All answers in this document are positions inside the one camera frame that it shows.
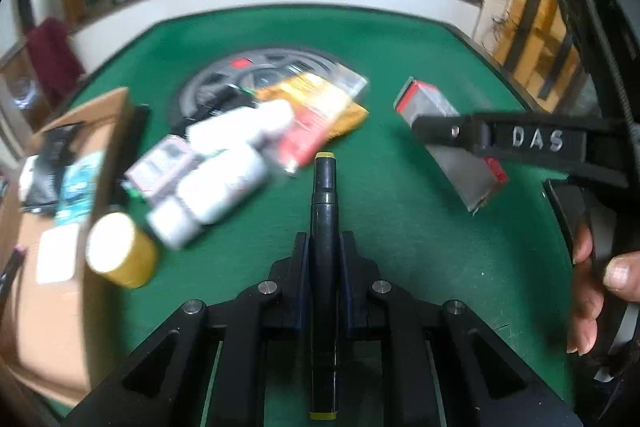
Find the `person right hand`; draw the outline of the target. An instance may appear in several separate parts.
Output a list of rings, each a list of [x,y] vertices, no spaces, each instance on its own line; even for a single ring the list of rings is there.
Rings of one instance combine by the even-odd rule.
[[[639,302],[639,251],[614,257],[598,279],[592,269],[593,241],[585,221],[579,221],[573,247],[572,306],[568,320],[567,353],[585,355],[598,337],[597,318],[606,295]]]

